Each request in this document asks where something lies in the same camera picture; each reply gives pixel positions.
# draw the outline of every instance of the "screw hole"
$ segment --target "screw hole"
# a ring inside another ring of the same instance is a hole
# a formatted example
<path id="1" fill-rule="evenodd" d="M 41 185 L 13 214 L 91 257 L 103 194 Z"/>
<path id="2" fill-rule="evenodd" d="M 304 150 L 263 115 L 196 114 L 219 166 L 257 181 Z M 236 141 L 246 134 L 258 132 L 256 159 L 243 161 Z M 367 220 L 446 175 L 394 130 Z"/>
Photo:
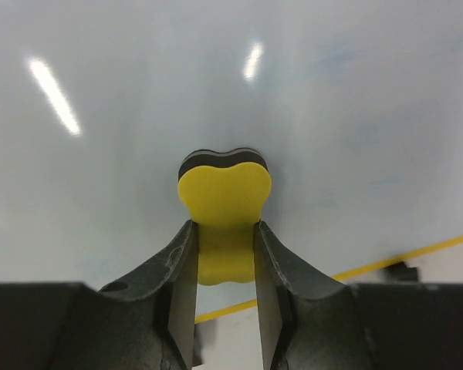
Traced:
<path id="1" fill-rule="evenodd" d="M 128 287 L 129 284 L 124 283 L 123 281 L 114 281 L 102 287 L 101 291 L 122 291 L 124 289 L 127 289 Z"/>

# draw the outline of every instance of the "black object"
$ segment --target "black object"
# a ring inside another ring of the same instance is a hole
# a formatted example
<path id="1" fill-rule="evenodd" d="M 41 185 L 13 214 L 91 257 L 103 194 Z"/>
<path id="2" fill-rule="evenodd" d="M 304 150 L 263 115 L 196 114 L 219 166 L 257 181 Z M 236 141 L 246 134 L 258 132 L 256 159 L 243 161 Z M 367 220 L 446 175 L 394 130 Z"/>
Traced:
<path id="1" fill-rule="evenodd" d="M 391 264 L 384 268 L 386 278 L 388 281 L 394 282 L 418 282 L 418 269 L 416 267 L 408 267 L 406 262 L 401 261 L 396 264 Z"/>
<path id="2" fill-rule="evenodd" d="M 199 325 L 194 326 L 194 351 L 192 355 L 192 367 L 204 364 L 202 361 L 201 331 Z"/>
<path id="3" fill-rule="evenodd" d="M 463 369 L 463 284 L 351 284 L 255 226 L 265 370 Z M 197 225 L 96 293 L 0 284 L 0 369 L 189 369 Z"/>
<path id="4" fill-rule="evenodd" d="M 217 168 L 233 167 L 239 163 L 253 162 L 263 166 L 266 170 L 266 164 L 262 155 L 254 149 L 238 148 L 229 152 L 215 152 L 214 150 L 196 150 L 190 153 L 181 164 L 178 170 L 178 179 L 180 180 L 183 175 L 195 167 L 211 166 Z"/>
<path id="5" fill-rule="evenodd" d="M 83 284 L 0 284 L 2 369 L 191 367 L 196 225 L 99 293 Z"/>

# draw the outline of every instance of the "yellow tape line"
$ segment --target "yellow tape line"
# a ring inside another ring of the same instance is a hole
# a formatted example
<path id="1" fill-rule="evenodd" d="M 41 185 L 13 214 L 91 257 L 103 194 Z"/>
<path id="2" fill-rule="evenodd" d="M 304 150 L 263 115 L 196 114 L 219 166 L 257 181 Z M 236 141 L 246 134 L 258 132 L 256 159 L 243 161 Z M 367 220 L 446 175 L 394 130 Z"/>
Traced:
<path id="1" fill-rule="evenodd" d="M 362 274 L 366 274 L 367 272 L 380 270 L 381 268 L 385 268 L 387 266 L 390 266 L 400 261 L 407 261 L 412 258 L 424 256 L 425 254 L 442 251 L 443 249 L 446 249 L 449 247 L 455 247 L 459 244 L 463 244 L 463 235 L 461 235 L 460 237 L 456 237 L 454 239 L 443 241 L 441 243 L 429 245 L 428 247 L 423 247 L 423 248 L 417 249 L 412 252 L 403 253 L 403 254 L 400 254 L 399 256 L 395 256 L 392 258 L 387 258 L 382 261 L 374 262 L 373 264 L 368 264 L 366 266 L 354 268 L 353 270 L 349 270 L 346 272 L 342 272 L 340 274 L 333 275 L 332 278 L 341 280 L 341 281 L 347 280 L 350 278 L 354 278 L 356 276 L 360 276 Z M 198 324 L 200 322 L 213 320 L 215 318 L 220 318 L 221 316 L 234 314 L 235 312 L 242 311 L 247 308 L 252 308 L 252 307 L 255 307 L 256 305 L 257 305 L 257 300 L 252 299 L 251 301 L 247 301 L 241 304 L 236 304 L 235 306 L 223 308 L 221 310 L 209 312 L 208 314 L 200 314 L 199 316 L 195 318 L 195 323 Z"/>

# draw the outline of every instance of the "yellow foam block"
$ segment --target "yellow foam block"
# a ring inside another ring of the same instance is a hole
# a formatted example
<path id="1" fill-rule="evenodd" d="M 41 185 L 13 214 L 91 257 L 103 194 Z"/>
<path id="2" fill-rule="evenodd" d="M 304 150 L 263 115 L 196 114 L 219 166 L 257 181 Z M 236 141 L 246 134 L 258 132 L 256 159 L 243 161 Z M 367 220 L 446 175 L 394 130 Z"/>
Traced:
<path id="1" fill-rule="evenodd" d="M 199 225 L 199 284 L 254 280 L 254 224 L 270 191 L 267 169 L 253 162 L 197 166 L 180 178 L 178 195 Z"/>

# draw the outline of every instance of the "white surface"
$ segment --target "white surface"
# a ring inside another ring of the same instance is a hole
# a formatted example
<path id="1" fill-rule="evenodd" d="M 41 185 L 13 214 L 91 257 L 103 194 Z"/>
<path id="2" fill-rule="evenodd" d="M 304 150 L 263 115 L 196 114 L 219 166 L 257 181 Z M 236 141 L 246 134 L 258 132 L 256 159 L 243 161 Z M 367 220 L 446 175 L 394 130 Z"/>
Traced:
<path id="1" fill-rule="evenodd" d="M 328 274 L 463 234 L 463 0 L 0 1 L 0 281 L 119 277 L 184 223 L 182 159 L 238 146 Z"/>
<path id="2" fill-rule="evenodd" d="M 418 267 L 423 282 L 463 283 L 463 244 L 407 261 Z M 372 271 L 346 282 L 382 282 L 381 271 Z M 257 307 L 235 312 L 198 325 L 202 338 L 199 370 L 262 370 L 261 337 Z"/>

